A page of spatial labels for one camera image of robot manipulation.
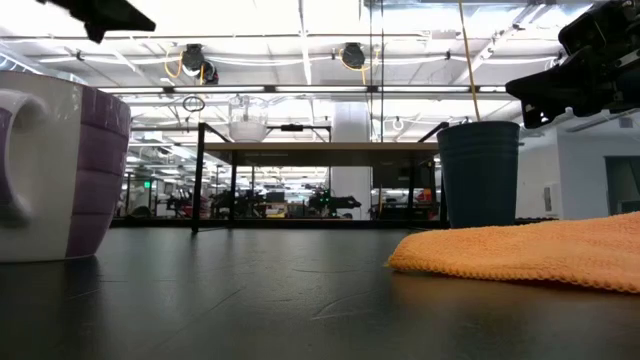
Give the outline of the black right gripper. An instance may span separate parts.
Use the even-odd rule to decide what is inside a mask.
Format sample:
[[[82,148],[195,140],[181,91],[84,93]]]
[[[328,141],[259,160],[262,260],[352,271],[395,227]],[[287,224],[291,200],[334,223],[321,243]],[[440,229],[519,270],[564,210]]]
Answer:
[[[597,3],[560,30],[561,64],[510,80],[526,129],[567,112],[590,116],[640,109],[640,0]],[[577,98],[571,96],[577,92]]]

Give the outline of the dark blue plastic cup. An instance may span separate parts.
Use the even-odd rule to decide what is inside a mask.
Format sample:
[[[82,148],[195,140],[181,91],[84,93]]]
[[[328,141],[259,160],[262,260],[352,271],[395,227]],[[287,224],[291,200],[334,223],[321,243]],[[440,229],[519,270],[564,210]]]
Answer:
[[[437,134],[450,226],[509,226],[516,219],[520,126],[456,125]]]

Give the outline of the purple and white mug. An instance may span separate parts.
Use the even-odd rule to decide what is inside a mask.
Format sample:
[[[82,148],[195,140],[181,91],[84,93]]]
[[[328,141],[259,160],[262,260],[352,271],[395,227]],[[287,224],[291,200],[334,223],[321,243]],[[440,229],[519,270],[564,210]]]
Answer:
[[[95,87],[0,71],[0,263],[93,256],[125,174],[130,107]]]

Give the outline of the orange cloth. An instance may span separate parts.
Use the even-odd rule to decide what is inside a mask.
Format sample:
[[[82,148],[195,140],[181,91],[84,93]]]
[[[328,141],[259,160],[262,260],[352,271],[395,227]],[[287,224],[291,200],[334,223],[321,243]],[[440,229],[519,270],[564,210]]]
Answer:
[[[640,294],[640,212],[406,236],[398,271],[493,281],[554,281]]]

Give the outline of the wooden shelf with black frame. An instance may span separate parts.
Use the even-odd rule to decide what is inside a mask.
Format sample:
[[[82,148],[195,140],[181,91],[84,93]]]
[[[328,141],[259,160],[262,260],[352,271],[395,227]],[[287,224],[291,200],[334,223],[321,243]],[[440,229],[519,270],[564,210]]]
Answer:
[[[427,164],[430,175],[435,175],[434,156],[438,153],[438,144],[432,139],[448,127],[446,122],[437,125],[415,143],[394,142],[296,142],[296,143],[239,143],[224,137],[220,143],[208,143],[205,136],[217,130],[206,123],[197,127],[196,175],[193,191],[192,219],[198,222],[201,210],[201,190],[204,171],[204,155],[210,154],[231,166],[231,185],[229,216],[225,220],[237,220],[235,217],[235,189],[237,168],[239,166],[291,166],[291,167],[371,167],[376,169],[386,164],[401,165],[408,169],[408,200],[405,214],[399,220],[419,220],[415,217],[414,189],[418,166]],[[436,203],[439,219],[448,221],[445,202]]]

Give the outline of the black aluminium table frame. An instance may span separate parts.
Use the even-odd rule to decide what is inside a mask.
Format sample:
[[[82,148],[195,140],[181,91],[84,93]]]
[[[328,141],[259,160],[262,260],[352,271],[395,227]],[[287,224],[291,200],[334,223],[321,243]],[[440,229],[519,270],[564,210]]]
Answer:
[[[111,228],[237,228],[237,229],[329,229],[329,230],[378,230],[378,229],[449,229],[449,222],[440,220],[348,220],[348,219],[237,219],[218,220],[164,219],[164,218],[116,218]]]

